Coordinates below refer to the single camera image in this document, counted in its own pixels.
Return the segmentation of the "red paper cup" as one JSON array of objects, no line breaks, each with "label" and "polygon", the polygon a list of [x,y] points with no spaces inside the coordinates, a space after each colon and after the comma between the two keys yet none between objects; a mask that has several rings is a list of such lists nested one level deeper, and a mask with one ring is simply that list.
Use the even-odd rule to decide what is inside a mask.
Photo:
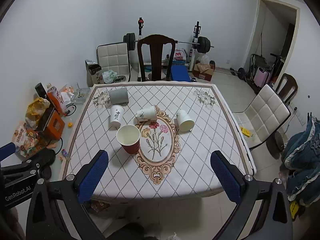
[{"label": "red paper cup", "polygon": [[137,154],[140,148],[140,130],[133,125],[121,126],[116,139],[128,154]]}]

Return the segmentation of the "grey paper cup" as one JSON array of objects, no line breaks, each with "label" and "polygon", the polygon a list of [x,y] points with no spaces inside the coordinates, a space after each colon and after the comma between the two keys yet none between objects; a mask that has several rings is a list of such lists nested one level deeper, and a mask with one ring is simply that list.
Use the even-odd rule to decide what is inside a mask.
[{"label": "grey paper cup", "polygon": [[112,105],[120,105],[129,102],[128,91],[125,87],[121,89],[110,90],[108,94],[110,98],[110,103]]}]

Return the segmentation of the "white cup with bamboo print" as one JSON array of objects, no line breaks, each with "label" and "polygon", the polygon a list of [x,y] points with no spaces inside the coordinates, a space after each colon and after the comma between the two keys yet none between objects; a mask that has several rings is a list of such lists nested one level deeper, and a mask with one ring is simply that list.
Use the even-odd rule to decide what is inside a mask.
[{"label": "white cup with bamboo print", "polygon": [[136,114],[136,118],[140,122],[157,120],[156,106],[152,105],[150,107],[140,109]]}]

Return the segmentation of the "snack packet on table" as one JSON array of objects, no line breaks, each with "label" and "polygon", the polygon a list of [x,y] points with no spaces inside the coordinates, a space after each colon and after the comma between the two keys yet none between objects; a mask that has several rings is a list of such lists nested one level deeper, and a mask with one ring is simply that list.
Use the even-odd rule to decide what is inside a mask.
[{"label": "snack packet on table", "polygon": [[11,141],[15,145],[15,153],[29,158],[42,149],[40,139],[38,132],[31,129],[25,122],[20,121]]}]

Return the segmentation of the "yellow plastic bag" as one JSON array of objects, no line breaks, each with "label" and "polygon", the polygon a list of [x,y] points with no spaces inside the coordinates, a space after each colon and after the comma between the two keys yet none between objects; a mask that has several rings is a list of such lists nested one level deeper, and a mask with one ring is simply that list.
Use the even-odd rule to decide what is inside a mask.
[{"label": "yellow plastic bag", "polygon": [[25,122],[32,128],[36,129],[40,119],[44,115],[46,109],[50,106],[50,102],[44,98],[36,98],[28,105],[25,113]]}]

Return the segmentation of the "orange gift box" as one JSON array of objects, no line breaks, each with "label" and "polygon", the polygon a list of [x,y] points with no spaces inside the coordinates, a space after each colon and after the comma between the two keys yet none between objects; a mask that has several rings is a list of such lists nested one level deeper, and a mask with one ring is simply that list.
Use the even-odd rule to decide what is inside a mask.
[{"label": "orange gift box", "polygon": [[43,136],[50,140],[59,140],[61,138],[65,123],[55,109],[46,109],[45,113],[39,120],[35,129]]}]

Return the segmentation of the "orange white drink carton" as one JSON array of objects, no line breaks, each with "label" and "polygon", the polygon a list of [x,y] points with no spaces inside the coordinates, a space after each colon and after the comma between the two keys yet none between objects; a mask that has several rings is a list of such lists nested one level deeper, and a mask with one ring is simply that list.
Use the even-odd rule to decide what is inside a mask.
[{"label": "orange white drink carton", "polygon": [[48,98],[53,103],[54,107],[56,108],[57,112],[60,115],[66,116],[67,108],[65,102],[62,98],[61,93],[57,90],[57,88],[50,83],[47,85],[47,95]]}]

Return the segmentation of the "yellow black tool on floor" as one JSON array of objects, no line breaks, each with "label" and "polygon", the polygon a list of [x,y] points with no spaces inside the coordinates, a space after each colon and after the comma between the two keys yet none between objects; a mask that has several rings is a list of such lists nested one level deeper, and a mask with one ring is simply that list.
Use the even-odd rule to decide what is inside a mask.
[{"label": "yellow black tool on floor", "polygon": [[248,129],[246,129],[244,127],[240,127],[240,130],[241,130],[242,134],[245,135],[246,137],[252,136],[252,133]]}]

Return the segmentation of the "white quilted chair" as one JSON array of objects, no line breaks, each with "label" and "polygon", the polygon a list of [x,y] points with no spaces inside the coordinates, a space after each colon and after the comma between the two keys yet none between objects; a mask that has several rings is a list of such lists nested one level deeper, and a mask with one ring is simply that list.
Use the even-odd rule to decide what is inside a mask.
[{"label": "white quilted chair", "polygon": [[129,49],[126,42],[117,42],[97,46],[97,63],[102,72],[112,70],[117,75],[126,77],[126,81],[131,79],[131,64]]},{"label": "white quilted chair", "polygon": [[267,141],[290,117],[291,113],[269,85],[264,85],[253,101],[242,112],[233,113],[240,127],[250,131],[245,136],[250,150],[257,148]]}]

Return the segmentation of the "open silver-lined carton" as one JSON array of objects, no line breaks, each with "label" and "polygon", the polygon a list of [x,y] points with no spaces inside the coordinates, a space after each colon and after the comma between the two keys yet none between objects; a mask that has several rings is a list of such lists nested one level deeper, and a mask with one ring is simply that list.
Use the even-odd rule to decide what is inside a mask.
[{"label": "open silver-lined carton", "polygon": [[85,66],[87,71],[87,85],[93,87],[95,84],[103,84],[103,71],[102,67],[94,61],[85,60]]}]

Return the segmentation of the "dark wooden chair right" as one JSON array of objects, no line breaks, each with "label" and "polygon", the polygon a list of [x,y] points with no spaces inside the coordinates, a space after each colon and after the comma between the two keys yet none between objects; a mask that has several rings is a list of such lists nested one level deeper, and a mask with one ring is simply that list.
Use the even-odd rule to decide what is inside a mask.
[{"label": "dark wooden chair right", "polygon": [[298,85],[295,78],[287,73],[284,73],[281,80],[276,88],[276,93],[283,100],[283,102],[288,106],[297,93]]}]

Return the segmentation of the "dark wooden chair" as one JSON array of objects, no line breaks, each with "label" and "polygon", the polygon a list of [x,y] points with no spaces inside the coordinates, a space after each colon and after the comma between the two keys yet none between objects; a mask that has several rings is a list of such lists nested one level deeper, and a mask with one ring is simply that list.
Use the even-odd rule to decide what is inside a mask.
[{"label": "dark wooden chair", "polygon": [[[140,66],[140,75],[141,75],[141,81],[146,81],[146,75],[145,75],[145,69],[144,69],[144,60],[143,60],[143,54],[142,54],[142,45],[138,43],[137,44],[137,54],[139,59],[139,66]],[[151,59],[151,80],[152,81],[160,81],[162,80],[162,55],[163,55],[163,46],[162,44],[151,44],[148,45],[150,48],[150,59]],[[166,74],[166,81],[171,80],[171,67],[172,62],[175,55],[175,48],[176,44],[171,44],[171,53],[169,56],[169,62],[167,66],[167,74]]]},{"label": "dark wooden chair", "polygon": [[295,78],[287,73],[284,73],[281,80],[276,88],[276,93],[283,100],[283,102],[288,106],[297,93],[298,85]]}]

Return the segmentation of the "pink suitcase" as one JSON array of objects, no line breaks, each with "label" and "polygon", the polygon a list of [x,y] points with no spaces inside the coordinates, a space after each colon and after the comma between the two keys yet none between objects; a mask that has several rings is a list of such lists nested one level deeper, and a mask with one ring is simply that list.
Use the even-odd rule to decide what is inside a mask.
[{"label": "pink suitcase", "polygon": [[254,76],[254,83],[257,87],[262,88],[267,83],[270,72],[264,68],[258,67]]}]

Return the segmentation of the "blue weight bench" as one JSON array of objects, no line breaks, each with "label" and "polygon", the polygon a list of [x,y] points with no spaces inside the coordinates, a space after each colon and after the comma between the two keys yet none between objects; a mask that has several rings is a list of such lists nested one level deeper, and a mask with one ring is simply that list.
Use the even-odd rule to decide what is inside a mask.
[{"label": "blue weight bench", "polygon": [[196,82],[195,78],[189,76],[189,72],[185,65],[173,65],[171,67],[171,79],[172,81],[180,82]]}]

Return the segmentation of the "barbell with black plates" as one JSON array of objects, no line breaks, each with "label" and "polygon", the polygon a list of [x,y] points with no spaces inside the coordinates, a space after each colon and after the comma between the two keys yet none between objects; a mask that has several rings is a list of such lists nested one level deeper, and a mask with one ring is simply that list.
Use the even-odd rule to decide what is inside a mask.
[{"label": "barbell with black plates", "polygon": [[151,38],[146,37],[146,40],[145,38],[142,38],[141,41],[138,41],[136,39],[135,33],[127,33],[123,36],[123,42],[126,42],[128,44],[129,50],[135,50],[136,45],[138,43],[147,44],[147,45],[151,45],[151,44],[165,45],[165,44],[173,44],[173,43],[174,44],[182,43],[182,44],[191,44],[192,46],[195,47],[198,53],[205,54],[205,53],[208,53],[210,49],[214,47],[211,45],[210,40],[203,36],[199,36],[197,39],[197,42],[184,42],[184,41],[174,40],[169,37],[165,37],[164,35],[155,34],[155,35],[152,35]]}]

